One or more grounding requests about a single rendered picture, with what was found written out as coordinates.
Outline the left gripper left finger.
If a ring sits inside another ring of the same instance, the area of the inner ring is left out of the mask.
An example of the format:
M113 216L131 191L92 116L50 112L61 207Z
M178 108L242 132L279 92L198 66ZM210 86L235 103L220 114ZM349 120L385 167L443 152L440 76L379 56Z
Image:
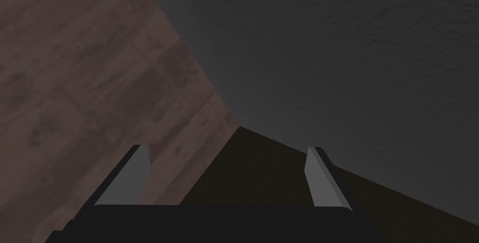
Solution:
M137 205L151 172L146 145L133 145L85 202L95 205Z

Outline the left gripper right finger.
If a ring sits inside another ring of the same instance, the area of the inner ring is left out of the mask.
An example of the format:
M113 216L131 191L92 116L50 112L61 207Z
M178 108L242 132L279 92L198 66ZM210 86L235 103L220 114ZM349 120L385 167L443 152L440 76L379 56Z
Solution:
M363 211L359 202L321 147L308 148L305 176L314 206L344 207L353 212Z

